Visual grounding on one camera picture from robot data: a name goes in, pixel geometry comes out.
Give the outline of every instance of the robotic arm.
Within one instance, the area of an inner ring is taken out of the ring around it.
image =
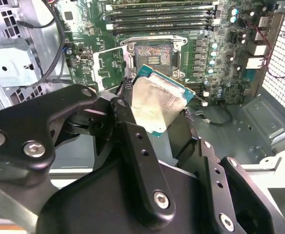
[[[0,214],[37,234],[285,234],[285,219],[233,158],[219,160],[182,111],[159,162],[119,96],[71,85],[0,111]],[[55,148],[94,136],[94,171],[58,190]]]

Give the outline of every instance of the motherboard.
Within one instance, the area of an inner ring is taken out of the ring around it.
[[[241,104],[264,66],[273,5],[251,0],[57,0],[74,83],[112,90],[145,64],[196,92]],[[257,25],[256,31],[248,22]]]

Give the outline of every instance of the red wire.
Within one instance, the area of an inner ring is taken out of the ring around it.
[[[262,34],[262,32],[259,30],[258,27],[254,26],[254,25],[251,25],[251,24],[246,24],[247,26],[251,26],[253,27],[259,34],[260,36],[264,39],[265,43],[268,45],[269,47],[269,52],[268,52],[268,55],[265,56],[265,59],[266,59],[266,67],[267,67],[267,72],[269,75],[271,75],[273,78],[276,78],[276,79],[285,79],[285,76],[282,76],[282,77],[276,77],[275,75],[273,75],[270,71],[269,71],[269,63],[270,63],[270,59],[272,57],[272,46],[270,45],[269,41],[267,40],[267,38]]]

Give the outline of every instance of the cpu socket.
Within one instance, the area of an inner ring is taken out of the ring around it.
[[[172,79],[184,78],[180,52],[187,43],[188,39],[180,36],[132,37],[122,41],[126,76],[135,78],[145,64]]]

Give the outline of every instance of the green circuit board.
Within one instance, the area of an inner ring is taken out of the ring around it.
[[[74,83],[111,90],[146,64],[198,95],[208,90],[210,104],[219,99],[237,104],[253,79],[239,64],[253,32],[238,19],[251,18],[247,11],[257,5],[251,0],[58,0],[54,7],[65,27]]]

